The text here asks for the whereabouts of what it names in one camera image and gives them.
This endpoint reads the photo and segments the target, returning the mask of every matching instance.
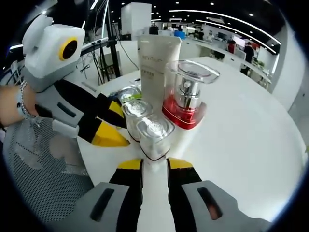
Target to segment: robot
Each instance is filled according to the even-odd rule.
[[[85,32],[52,25],[37,17],[23,38],[24,77],[36,92],[36,110],[53,119],[53,129],[93,145],[127,146],[113,126],[125,128],[120,106],[95,87],[74,78]],[[210,181],[202,181],[192,164],[169,158],[169,204],[176,231],[263,232],[269,222],[238,210],[237,201]],[[100,183],[76,202],[64,220],[50,222],[55,231],[136,231],[142,205],[143,160],[121,163],[109,183]]]
[[[126,128],[120,106],[75,78],[85,31],[52,22],[38,16],[23,38],[23,75],[36,92],[39,116],[52,118],[53,129],[70,138],[80,136],[98,146],[127,146],[128,141],[111,126]]]

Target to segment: yellow ring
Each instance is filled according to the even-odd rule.
[[[64,52],[64,49],[68,46],[68,44],[71,43],[72,41],[77,41],[77,37],[74,36],[74,37],[68,38],[60,47],[59,54],[58,54],[60,60],[66,60],[63,58],[63,52]]]

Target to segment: wristband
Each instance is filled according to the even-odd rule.
[[[28,110],[25,107],[25,103],[24,103],[24,91],[25,91],[25,87],[27,85],[26,81],[23,81],[20,85],[19,91],[17,93],[17,110],[19,115],[21,115],[24,119],[31,119],[31,118],[35,118],[35,116],[31,115]]]

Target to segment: red bottle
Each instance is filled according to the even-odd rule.
[[[174,124],[192,129],[203,119],[206,104],[200,99],[200,85],[214,82],[220,73],[189,60],[167,64],[162,112]]]

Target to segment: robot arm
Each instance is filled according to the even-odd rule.
[[[23,38],[25,81],[36,92],[36,110],[53,119],[53,129],[99,146],[127,146],[115,127],[126,127],[120,106],[75,77],[84,41],[81,28],[51,25],[37,17]]]

